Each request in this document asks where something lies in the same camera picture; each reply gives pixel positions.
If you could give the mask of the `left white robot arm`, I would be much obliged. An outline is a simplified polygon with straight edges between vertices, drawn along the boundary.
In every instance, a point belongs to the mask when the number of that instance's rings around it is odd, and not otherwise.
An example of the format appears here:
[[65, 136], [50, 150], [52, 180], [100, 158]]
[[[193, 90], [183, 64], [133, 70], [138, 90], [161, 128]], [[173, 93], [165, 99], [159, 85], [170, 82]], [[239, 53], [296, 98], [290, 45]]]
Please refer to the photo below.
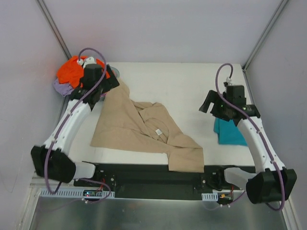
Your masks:
[[71, 144], [85, 118], [101, 96], [118, 87], [117, 76], [110, 65], [87, 64], [81, 84], [70, 94], [66, 111], [56, 129], [42, 146], [33, 146], [31, 157], [37, 176], [69, 183], [84, 178], [90, 186], [101, 182], [101, 174], [93, 163], [74, 162], [69, 158]]

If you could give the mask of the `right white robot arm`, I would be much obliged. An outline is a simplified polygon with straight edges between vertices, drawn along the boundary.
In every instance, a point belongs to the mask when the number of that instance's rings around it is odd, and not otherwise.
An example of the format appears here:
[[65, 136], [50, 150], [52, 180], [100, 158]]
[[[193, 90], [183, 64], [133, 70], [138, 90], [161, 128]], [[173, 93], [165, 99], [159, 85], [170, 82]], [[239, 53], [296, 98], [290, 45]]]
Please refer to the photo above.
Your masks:
[[239, 167], [225, 167], [216, 176], [216, 184], [227, 189], [232, 184], [244, 189], [251, 203], [284, 206], [297, 180], [295, 170], [287, 169], [270, 144], [260, 113], [255, 105], [247, 104], [242, 85], [228, 85], [225, 92], [210, 90], [199, 108], [224, 121], [232, 121], [245, 139], [255, 165], [255, 173]]

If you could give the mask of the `beige t shirt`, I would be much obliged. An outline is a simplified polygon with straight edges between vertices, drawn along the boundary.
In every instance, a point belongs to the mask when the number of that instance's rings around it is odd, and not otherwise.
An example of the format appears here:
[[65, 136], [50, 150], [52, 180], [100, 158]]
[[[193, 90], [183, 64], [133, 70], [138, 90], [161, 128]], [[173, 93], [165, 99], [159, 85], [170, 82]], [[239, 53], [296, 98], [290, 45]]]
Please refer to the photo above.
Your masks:
[[165, 153], [170, 171], [204, 172], [203, 148], [181, 131], [164, 105], [131, 100], [123, 81], [105, 96], [91, 146]]

